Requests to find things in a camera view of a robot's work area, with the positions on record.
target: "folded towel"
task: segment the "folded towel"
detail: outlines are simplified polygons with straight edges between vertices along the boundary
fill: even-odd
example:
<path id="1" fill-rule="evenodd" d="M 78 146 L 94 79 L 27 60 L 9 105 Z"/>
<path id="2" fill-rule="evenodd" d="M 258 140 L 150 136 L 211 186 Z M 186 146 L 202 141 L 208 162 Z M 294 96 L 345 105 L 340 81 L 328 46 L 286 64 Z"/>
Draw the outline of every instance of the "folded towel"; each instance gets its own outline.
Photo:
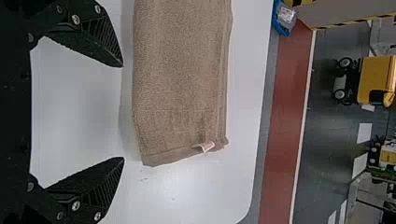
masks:
<path id="1" fill-rule="evenodd" d="M 228 144 L 232 23 L 231 0 L 135 0 L 133 111 L 145 165 Z"/>

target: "screw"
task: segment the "screw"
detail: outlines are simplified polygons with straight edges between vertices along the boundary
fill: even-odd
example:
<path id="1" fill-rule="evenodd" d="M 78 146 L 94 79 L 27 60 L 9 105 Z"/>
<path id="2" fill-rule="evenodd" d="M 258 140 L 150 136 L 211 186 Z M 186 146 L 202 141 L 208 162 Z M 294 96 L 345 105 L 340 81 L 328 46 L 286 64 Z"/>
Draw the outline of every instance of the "screw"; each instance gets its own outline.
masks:
<path id="1" fill-rule="evenodd" d="M 63 14 L 64 13 L 64 9 L 61 6 L 56 6 L 56 10 L 58 11 L 59 14 Z"/>
<path id="2" fill-rule="evenodd" d="M 73 16 L 72 16 L 72 21 L 73 21 L 73 23 L 74 23 L 75 25 L 79 25 L 79 23 L 81 22 L 81 21 L 79 20 L 79 16 L 78 16 L 78 15 L 73 15 Z"/>
<path id="3" fill-rule="evenodd" d="M 32 34 L 27 34 L 29 43 L 32 43 L 35 40 L 35 37 Z"/>
<path id="4" fill-rule="evenodd" d="M 64 218 L 64 212 L 60 212 L 58 215 L 56 215 L 57 220 L 62 220 L 62 218 Z"/>
<path id="5" fill-rule="evenodd" d="M 100 14 L 102 12 L 102 8 L 99 5 L 95 6 L 95 11 L 97 14 Z"/>
<path id="6" fill-rule="evenodd" d="M 35 188 L 35 184 L 32 182 L 27 183 L 27 192 L 32 191 Z"/>
<path id="7" fill-rule="evenodd" d="M 72 210 L 73 210 L 74 212 L 76 212 L 76 211 L 79 209 L 80 206 L 81 206 L 81 203 L 80 203 L 79 201 L 75 201 L 75 202 L 73 203 L 73 205 L 72 205 Z"/>
<path id="8" fill-rule="evenodd" d="M 99 221 L 99 219 L 102 217 L 102 213 L 100 213 L 100 212 L 97 212 L 96 214 L 95 214 L 95 217 L 93 218 L 95 221 Z"/>

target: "red stripe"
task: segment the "red stripe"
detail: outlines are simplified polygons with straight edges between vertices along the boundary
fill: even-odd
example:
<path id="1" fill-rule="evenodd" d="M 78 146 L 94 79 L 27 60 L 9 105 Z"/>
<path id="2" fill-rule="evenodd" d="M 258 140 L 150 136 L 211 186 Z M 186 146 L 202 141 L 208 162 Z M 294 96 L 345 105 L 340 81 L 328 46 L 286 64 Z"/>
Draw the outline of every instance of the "red stripe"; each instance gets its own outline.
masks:
<path id="1" fill-rule="evenodd" d="M 289 38 L 279 38 L 261 224 L 289 223 L 311 41 L 312 31 L 300 21 Z"/>

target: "yellow and black stripe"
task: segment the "yellow and black stripe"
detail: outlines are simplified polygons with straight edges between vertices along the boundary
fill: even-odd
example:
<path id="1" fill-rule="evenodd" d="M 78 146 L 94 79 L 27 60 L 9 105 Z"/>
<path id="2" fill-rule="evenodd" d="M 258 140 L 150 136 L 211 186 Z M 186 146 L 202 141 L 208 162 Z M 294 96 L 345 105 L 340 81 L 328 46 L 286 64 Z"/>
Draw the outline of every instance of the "yellow and black stripe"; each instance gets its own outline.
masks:
<path id="1" fill-rule="evenodd" d="M 355 20 L 355 21 L 345 21 L 345 22 L 341 22 L 341 23 L 337 23 L 337 24 L 331 24 L 331 25 L 326 25 L 326 26 L 321 26 L 321 27 L 316 27 L 313 28 L 313 30 L 324 30 L 324 29 L 329 29 L 329 28 L 334 28 L 334 27 L 340 27 L 340 26 L 345 26 L 345 25 L 349 25 L 349 24 L 355 24 L 355 23 L 359 23 L 362 21 L 372 21 L 372 20 L 376 20 L 376 19 L 384 19 L 384 18 L 389 18 L 389 17 L 394 17 L 396 16 L 396 12 L 392 12 L 386 15 L 381 15 L 381 16 L 372 16 L 372 17 L 367 17 L 361 20 Z"/>
<path id="2" fill-rule="evenodd" d="M 285 0 L 285 4 L 288 5 L 289 7 L 297 7 L 297 6 L 313 3 L 315 1 L 317 0 Z"/>

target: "table surface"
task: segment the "table surface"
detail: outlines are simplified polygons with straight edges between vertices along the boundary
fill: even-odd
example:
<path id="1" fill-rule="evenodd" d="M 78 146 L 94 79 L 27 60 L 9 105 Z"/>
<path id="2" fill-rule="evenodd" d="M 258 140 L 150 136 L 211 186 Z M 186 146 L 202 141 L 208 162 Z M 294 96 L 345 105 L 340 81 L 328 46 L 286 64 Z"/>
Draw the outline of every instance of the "table surface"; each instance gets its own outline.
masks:
<path id="1" fill-rule="evenodd" d="M 228 137 L 231 144 L 156 168 L 139 158 L 131 114 L 134 1 L 102 0 L 125 67 L 110 68 L 50 41 L 32 55 L 31 173 L 47 187 L 113 156 L 125 167 L 107 223 L 216 223 L 250 207 L 272 1 L 233 0 Z"/>

